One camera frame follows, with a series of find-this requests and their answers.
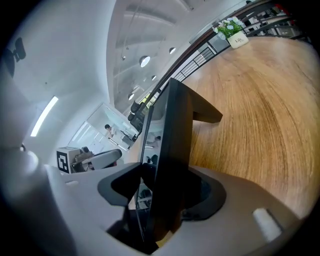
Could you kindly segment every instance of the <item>round ceiling light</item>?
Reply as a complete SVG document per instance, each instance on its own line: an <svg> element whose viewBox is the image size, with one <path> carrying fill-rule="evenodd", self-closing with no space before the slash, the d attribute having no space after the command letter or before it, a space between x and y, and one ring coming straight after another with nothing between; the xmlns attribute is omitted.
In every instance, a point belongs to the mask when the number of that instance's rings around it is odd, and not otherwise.
<svg viewBox="0 0 320 256"><path fill-rule="evenodd" d="M175 47L171 47L171 48L169 49L169 53L170 53L170 54L173 54L175 50L176 50Z"/></svg>
<svg viewBox="0 0 320 256"><path fill-rule="evenodd" d="M132 98L135 96L135 94L134 93L129 93L129 95L128 95L128 99L129 99L129 101L130 100L132 100Z"/></svg>
<svg viewBox="0 0 320 256"><path fill-rule="evenodd" d="M139 60L140 67L143 68L150 61L150 56L142 56Z"/></svg>

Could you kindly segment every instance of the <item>black monitor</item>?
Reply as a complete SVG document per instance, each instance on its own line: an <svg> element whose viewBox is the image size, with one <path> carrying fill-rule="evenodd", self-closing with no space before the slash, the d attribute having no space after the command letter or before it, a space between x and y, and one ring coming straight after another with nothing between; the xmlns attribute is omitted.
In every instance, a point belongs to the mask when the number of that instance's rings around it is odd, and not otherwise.
<svg viewBox="0 0 320 256"><path fill-rule="evenodd" d="M144 240L159 241L175 232L185 209L209 193L210 186L203 187L201 178L188 171L192 126L193 120L216 123L221 118L209 102L175 79L147 111L139 158L142 179L135 197Z"/></svg>

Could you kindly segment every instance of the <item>desk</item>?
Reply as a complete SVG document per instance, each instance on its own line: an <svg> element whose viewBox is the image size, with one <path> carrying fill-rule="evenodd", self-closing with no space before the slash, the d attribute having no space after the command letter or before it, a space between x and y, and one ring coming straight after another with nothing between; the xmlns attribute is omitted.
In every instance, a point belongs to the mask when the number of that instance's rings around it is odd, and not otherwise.
<svg viewBox="0 0 320 256"><path fill-rule="evenodd" d="M193 122L190 164L251 180L307 215L320 186L320 62L312 46L250 38L183 83L223 114L218 124Z"/></svg>

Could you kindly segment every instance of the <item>ceiling light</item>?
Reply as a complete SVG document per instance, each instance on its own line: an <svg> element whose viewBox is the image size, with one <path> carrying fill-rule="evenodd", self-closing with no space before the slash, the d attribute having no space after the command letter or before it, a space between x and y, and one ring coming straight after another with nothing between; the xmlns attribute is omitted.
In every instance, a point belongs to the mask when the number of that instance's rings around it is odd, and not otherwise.
<svg viewBox="0 0 320 256"><path fill-rule="evenodd" d="M46 105L44 111L41 113L38 121L36 121L35 126L33 127L33 130L32 130L31 135L30 135L31 137L36 137L37 136L37 133L38 133L42 123L44 122L44 120L47 117L48 113L50 112L50 110L56 104L57 101L58 101L58 98L56 96L53 96L53 98L50 100L49 104Z"/></svg>
<svg viewBox="0 0 320 256"><path fill-rule="evenodd" d="M149 61L150 61L150 56L142 56L139 60L141 68L147 65Z"/></svg>
<svg viewBox="0 0 320 256"><path fill-rule="evenodd" d="M134 93L129 93L129 95L128 95L128 99L129 99L129 101L130 101L134 96L135 96L135 94L134 94Z"/></svg>
<svg viewBox="0 0 320 256"><path fill-rule="evenodd" d="M175 47L171 47L171 48L169 49L169 53L170 53L170 54L173 54L175 50L176 50Z"/></svg>

